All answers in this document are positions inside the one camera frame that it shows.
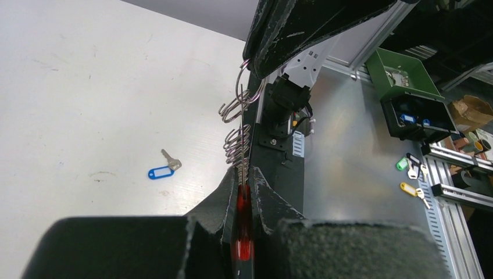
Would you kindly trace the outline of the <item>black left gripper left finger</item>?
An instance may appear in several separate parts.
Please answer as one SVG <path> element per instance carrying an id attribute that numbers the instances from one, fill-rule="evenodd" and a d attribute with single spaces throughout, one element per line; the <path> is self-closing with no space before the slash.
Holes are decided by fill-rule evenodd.
<path id="1" fill-rule="evenodd" d="M 183 216 L 79 216 L 53 223 L 23 278 L 230 278 L 223 230 L 236 172 Z"/>

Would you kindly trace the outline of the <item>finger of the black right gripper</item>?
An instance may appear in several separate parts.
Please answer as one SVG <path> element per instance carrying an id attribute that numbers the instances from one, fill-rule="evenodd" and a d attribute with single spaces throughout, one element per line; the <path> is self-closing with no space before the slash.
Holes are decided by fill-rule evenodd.
<path id="1" fill-rule="evenodd" d="M 287 31 L 287 46 L 292 58 L 305 49 L 364 23 L 384 12 L 395 1 L 352 1 L 352 0 L 288 0 L 293 1 L 293 11 Z M 258 55 L 250 71 L 257 78 L 265 78 L 277 66 L 275 55 Z"/>
<path id="2" fill-rule="evenodd" d="M 293 1 L 259 1 L 243 50 L 243 60 L 254 67 L 258 55 L 273 55 L 277 66 L 292 58 L 286 42 Z"/>

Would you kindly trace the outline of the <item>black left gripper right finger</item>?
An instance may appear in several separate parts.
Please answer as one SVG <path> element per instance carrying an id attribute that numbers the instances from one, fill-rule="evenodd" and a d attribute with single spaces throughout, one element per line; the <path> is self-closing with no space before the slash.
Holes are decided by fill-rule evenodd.
<path id="1" fill-rule="evenodd" d="M 256 278 L 449 278 L 433 238 L 387 221 L 307 219 L 249 172 L 258 224 Z"/>

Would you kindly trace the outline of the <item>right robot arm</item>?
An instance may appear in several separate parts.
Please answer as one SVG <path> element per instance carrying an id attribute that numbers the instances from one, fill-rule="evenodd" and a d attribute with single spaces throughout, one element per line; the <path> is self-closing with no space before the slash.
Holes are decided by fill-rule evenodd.
<path id="1" fill-rule="evenodd" d="M 243 51 L 243 68 L 269 85 L 263 120 L 284 124 L 310 98 L 323 61 L 324 42 L 395 5 L 395 1 L 259 1 Z"/>

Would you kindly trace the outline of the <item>silver key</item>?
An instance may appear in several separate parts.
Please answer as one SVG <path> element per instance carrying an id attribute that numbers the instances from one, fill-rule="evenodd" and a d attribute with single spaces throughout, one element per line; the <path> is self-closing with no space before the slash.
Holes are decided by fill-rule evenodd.
<path id="1" fill-rule="evenodd" d="M 162 155 L 166 158 L 167 160 L 167 163 L 168 163 L 168 167 L 173 170 L 173 171 L 176 171 L 178 170 L 179 168 L 182 167 L 182 163 L 180 160 L 176 159 L 176 158 L 173 158 L 172 156 L 170 156 L 165 149 L 162 149 L 161 150 L 161 153 Z"/>

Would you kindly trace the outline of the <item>metal key holder red handle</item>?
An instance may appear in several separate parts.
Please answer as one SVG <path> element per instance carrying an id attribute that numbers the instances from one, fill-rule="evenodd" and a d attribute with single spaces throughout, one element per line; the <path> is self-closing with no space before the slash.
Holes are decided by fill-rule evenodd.
<path id="1" fill-rule="evenodd" d="M 252 126 L 244 123 L 244 114 L 248 107 L 258 100 L 260 92 L 251 93 L 243 89 L 241 77 L 250 64 L 242 62 L 235 81 L 235 97 L 218 110 L 224 123 L 239 120 L 239 126 L 231 130 L 224 139 L 223 149 L 226 163 L 230 164 L 236 178 L 233 190 L 236 191 L 231 225 L 230 250 L 231 269 L 234 278 L 255 278 L 255 240 L 253 232 L 253 208 L 251 188 L 248 182 L 250 130 Z"/>

